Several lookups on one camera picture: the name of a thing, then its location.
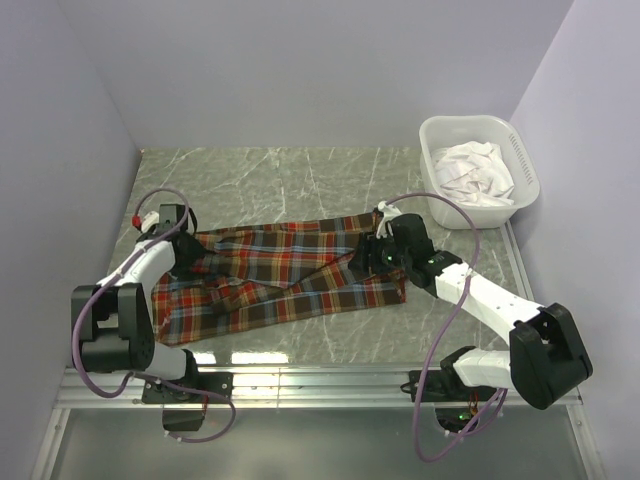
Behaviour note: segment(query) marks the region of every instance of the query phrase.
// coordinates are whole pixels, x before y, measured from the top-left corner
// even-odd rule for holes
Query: white cloth
[[[502,161],[500,145],[468,142],[435,150],[436,179],[446,195],[462,205],[513,205],[513,178]]]

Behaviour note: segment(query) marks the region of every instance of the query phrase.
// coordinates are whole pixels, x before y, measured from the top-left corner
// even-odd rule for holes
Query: white plastic basket
[[[518,209],[538,198],[540,182],[520,136],[508,122],[490,115],[465,117],[431,117],[420,127],[422,158],[420,169],[427,192],[444,195],[436,180],[431,151],[453,147],[475,140],[500,145],[502,159],[513,177],[513,205],[503,207],[472,207],[460,205],[478,228],[497,228],[504,224]],[[440,200],[428,198],[431,214],[445,228],[468,229],[469,225],[452,207]]]

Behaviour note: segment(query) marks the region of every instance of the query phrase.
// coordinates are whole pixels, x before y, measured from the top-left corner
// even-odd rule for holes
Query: plaid fabric
[[[167,345],[405,301],[401,272],[349,270],[370,214],[196,234],[211,254],[193,278],[165,275],[153,293],[154,332]]]

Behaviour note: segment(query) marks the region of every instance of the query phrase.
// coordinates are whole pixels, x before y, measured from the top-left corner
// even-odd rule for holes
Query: purple wall
[[[638,18],[634,0],[576,0],[512,119],[542,184],[516,235],[538,300],[565,303],[587,343],[611,479],[640,478]]]
[[[55,0],[0,10],[0,470],[23,479],[69,356],[70,293],[106,271],[138,152]]]
[[[571,0],[59,3],[139,146],[418,146],[509,118]]]

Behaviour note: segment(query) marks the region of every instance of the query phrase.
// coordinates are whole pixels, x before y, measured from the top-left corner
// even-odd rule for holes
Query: plaid shirt
[[[371,214],[198,233],[211,254],[193,278],[168,274],[152,293],[156,339],[178,345],[328,313],[405,301],[401,272],[348,268]]]

